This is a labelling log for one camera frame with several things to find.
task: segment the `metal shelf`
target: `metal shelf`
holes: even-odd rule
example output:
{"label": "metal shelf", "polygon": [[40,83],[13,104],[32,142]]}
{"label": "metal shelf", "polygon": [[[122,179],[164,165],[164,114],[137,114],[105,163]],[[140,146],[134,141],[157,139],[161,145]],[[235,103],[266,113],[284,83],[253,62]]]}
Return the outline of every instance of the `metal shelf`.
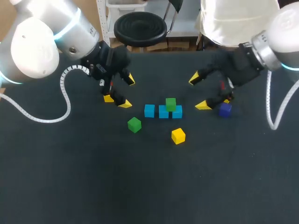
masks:
{"label": "metal shelf", "polygon": [[[99,13],[105,9],[105,0],[97,0]],[[167,0],[149,0],[147,6],[145,7],[146,12],[154,13],[160,17],[164,17],[168,1]],[[174,24],[172,32],[167,35],[167,37],[184,37],[184,36],[198,36],[198,31],[194,28],[196,18],[199,14],[200,0],[184,0],[182,8],[177,16],[176,22]],[[166,19],[167,27],[170,28],[172,17],[174,15],[174,8],[171,6],[169,10],[168,17]],[[105,21],[101,20],[103,39],[106,41],[109,38],[115,38],[114,35],[114,21],[111,21],[110,15]]]}

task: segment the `wall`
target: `wall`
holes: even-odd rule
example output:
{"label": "wall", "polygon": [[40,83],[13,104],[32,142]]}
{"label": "wall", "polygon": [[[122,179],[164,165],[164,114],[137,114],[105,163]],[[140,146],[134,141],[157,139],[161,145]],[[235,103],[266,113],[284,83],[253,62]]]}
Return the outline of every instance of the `wall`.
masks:
{"label": "wall", "polygon": [[[100,32],[100,19],[96,0],[73,0],[90,23]],[[0,0],[0,41],[3,40],[16,17],[16,11],[9,0]]]}

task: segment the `stacked blocks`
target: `stacked blocks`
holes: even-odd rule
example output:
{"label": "stacked blocks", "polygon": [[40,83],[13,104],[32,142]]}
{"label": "stacked blocks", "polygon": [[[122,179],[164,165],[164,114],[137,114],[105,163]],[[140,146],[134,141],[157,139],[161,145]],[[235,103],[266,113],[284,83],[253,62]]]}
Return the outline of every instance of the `stacked blocks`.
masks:
{"label": "stacked blocks", "polygon": [[176,106],[176,110],[172,112],[173,119],[181,119],[183,117],[183,108],[181,105]]}
{"label": "stacked blocks", "polygon": [[166,98],[166,110],[174,112],[176,110],[177,102],[175,98]]}
{"label": "stacked blocks", "polygon": [[219,109],[219,116],[228,118],[228,117],[230,117],[231,110],[232,110],[231,104],[222,103],[220,105],[220,109]]}
{"label": "stacked blocks", "polygon": [[144,116],[146,118],[154,118],[155,117],[155,105],[146,104],[144,108]]}
{"label": "stacked blocks", "polygon": [[128,128],[133,132],[137,133],[141,129],[141,121],[133,117],[128,121]]}
{"label": "stacked blocks", "polygon": [[169,118],[169,113],[166,110],[166,106],[165,105],[159,105],[159,118]]}
{"label": "stacked blocks", "polygon": [[186,134],[183,132],[181,128],[179,128],[171,132],[171,138],[174,141],[174,143],[177,145],[186,140]]}
{"label": "stacked blocks", "polygon": [[[155,105],[146,104],[144,107],[144,116],[146,118],[155,117]],[[159,118],[160,119],[182,119],[183,118],[183,107],[177,105],[175,98],[167,98],[166,105],[159,105]]]}

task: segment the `chair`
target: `chair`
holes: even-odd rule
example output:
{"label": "chair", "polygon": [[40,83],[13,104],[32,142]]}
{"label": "chair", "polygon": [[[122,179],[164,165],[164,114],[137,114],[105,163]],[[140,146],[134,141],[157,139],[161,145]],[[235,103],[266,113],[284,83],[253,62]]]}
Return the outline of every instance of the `chair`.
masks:
{"label": "chair", "polygon": [[[167,30],[165,19],[171,4],[176,12],[171,27]],[[120,17],[114,25],[114,34],[118,41],[127,46],[145,48],[163,41],[172,31],[175,19],[182,7],[183,0],[169,0],[164,18],[148,12],[132,12]]]}

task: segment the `black table surface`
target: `black table surface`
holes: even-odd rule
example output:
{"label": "black table surface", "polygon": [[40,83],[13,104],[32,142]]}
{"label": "black table surface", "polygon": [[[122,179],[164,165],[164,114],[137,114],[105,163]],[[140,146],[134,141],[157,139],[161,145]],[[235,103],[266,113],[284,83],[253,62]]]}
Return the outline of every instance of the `black table surface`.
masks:
{"label": "black table surface", "polygon": [[[266,75],[235,92],[233,115],[194,106],[217,90],[217,74],[188,80],[214,52],[133,54],[136,85],[114,85],[133,107],[105,104],[99,83],[83,72],[66,78],[72,111],[39,124],[0,101],[1,224],[297,224],[299,221],[298,94],[277,131],[265,115]],[[55,74],[6,91],[30,114],[65,113]],[[272,110],[292,82],[273,74]],[[146,119],[144,105],[174,97],[183,119]],[[127,121],[137,117],[134,134]],[[186,142],[175,145],[181,127]]]}

